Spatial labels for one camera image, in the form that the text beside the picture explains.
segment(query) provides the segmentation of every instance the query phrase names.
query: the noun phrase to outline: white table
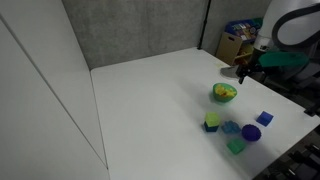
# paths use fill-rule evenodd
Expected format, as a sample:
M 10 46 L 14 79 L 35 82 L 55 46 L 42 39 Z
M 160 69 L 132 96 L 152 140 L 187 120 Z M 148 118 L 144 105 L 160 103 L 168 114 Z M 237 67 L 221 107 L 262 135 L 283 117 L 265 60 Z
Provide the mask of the white table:
M 251 179 L 315 128 L 320 120 L 272 90 L 246 78 L 220 76 L 226 65 L 195 48 L 92 71 L 111 180 Z M 209 94 L 217 82 L 235 86 L 238 96 L 218 104 Z M 267 111 L 268 127 L 255 122 Z M 234 137 L 203 130 L 206 112 L 262 131 L 233 155 Z

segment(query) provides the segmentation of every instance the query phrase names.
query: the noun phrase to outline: white wall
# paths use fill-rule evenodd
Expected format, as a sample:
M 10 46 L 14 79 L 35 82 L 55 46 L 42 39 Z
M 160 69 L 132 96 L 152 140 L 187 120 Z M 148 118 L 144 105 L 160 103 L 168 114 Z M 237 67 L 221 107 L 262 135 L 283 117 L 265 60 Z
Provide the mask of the white wall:
M 108 180 L 108 170 L 0 21 L 0 179 Z
M 102 161 L 88 67 L 60 0 L 0 0 L 0 13 Z

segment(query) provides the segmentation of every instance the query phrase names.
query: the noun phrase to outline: green block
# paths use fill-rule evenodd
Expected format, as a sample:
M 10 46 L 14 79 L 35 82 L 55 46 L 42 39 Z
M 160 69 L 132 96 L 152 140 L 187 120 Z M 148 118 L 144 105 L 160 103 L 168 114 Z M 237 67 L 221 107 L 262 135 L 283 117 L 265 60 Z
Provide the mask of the green block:
M 246 147 L 246 143 L 241 139 L 233 139 L 227 146 L 233 154 L 239 154 Z
M 218 116 L 217 113 L 213 113 L 213 112 L 206 113 L 205 120 L 208 127 L 214 127 L 214 126 L 220 125 L 220 117 Z

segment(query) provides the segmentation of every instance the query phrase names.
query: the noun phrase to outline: toy block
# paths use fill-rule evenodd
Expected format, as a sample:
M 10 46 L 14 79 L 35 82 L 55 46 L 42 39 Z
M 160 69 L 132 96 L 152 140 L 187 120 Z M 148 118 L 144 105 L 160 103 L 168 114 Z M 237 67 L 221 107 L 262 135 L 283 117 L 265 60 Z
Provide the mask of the toy block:
M 225 134 L 237 134 L 241 131 L 239 125 L 234 121 L 227 121 L 221 127 Z
M 245 149 L 246 143 L 241 139 L 233 139 L 227 144 L 227 146 L 229 150 L 236 155 Z
M 216 132 L 220 125 L 220 117 L 217 113 L 206 113 L 204 127 L 207 132 Z
M 263 111 L 260 116 L 257 119 L 257 122 L 264 125 L 268 126 L 268 124 L 271 122 L 273 116 L 265 111 Z

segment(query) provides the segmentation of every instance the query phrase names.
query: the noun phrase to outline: green bowl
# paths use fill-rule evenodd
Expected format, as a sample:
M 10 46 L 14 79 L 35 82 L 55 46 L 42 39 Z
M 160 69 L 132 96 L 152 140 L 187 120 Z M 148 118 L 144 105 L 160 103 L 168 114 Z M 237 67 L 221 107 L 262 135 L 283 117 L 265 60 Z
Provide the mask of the green bowl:
M 215 89 L 216 87 L 221 84 L 222 87 L 224 87 L 225 89 L 232 89 L 233 91 L 236 92 L 236 95 L 233 96 L 233 97 L 225 97 L 225 96 L 221 96 L 219 94 L 216 93 Z M 231 101 L 234 97 L 236 97 L 238 94 L 237 92 L 237 89 L 234 88 L 233 86 L 229 85 L 229 84 L 226 84 L 226 83 L 217 83 L 217 84 L 214 84 L 213 86 L 213 97 L 216 101 L 219 101 L 219 102 L 229 102 Z

